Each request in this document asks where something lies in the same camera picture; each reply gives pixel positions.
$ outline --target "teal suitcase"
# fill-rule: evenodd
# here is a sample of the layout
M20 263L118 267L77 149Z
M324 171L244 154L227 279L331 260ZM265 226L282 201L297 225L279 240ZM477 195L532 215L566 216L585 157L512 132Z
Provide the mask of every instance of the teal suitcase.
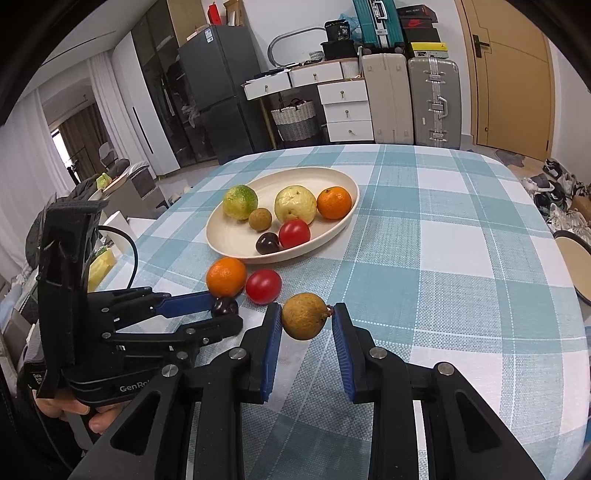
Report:
M353 4L365 43L393 48L396 43L404 42L393 0L353 0Z

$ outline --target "human hand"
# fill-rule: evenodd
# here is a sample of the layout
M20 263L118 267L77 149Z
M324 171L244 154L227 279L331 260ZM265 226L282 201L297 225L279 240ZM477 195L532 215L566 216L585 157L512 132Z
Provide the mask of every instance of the human hand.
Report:
M37 392L33 390L33 398L39 410L52 419L66 421L66 412L78 415L90 413L90 407L76 400L70 390L58 390L55 398L37 398ZM127 402L98 407L97 413L88 422L89 428L102 435L126 405Z

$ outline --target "suitcase handle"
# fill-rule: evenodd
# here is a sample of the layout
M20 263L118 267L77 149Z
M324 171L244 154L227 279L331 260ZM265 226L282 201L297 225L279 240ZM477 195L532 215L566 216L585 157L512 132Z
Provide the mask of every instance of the suitcase handle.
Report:
M443 98L442 96L438 96L437 99L443 104L443 114L441 114L439 118L445 118L449 113L447 109L447 100L445 100L445 98Z
M378 0L377 2L372 2L372 10L374 11L374 16L377 20L388 19L388 11L386 10L384 2L382 2L381 0Z

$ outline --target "table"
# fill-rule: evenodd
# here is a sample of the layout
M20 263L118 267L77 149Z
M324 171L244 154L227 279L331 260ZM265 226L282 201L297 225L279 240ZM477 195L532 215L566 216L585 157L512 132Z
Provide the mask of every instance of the table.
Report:
M332 242L273 268L279 301L310 291L344 301L353 322L405 361L449 361L525 446L546 478L580 456L589 405L589 360L577 298L558 248L513 174L481 155L406 145L328 145L249 155L196 185L138 240L135 286L204 290L217 259L204 227L230 186L277 170L323 166L350 175L362 201ZM124 288L124 257L103 288ZM238 299L245 327L264 308ZM170 332L147 320L134 332ZM208 346L198 361L239 343ZM372 406L343 392L330 325L311 342L283 335L274 392L243 407L246 477L367 478ZM419 428L421 473L426 475Z

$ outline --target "suitcase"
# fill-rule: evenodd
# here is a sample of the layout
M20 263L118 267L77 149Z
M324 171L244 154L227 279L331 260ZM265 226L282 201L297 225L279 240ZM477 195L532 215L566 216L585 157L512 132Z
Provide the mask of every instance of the suitcase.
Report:
M375 142L412 145L413 106L406 58L399 53L379 53L364 55L361 62Z
M414 58L408 61L417 145L460 148L462 96L454 61Z
M394 0L353 0L363 41L376 47L394 48L404 43Z

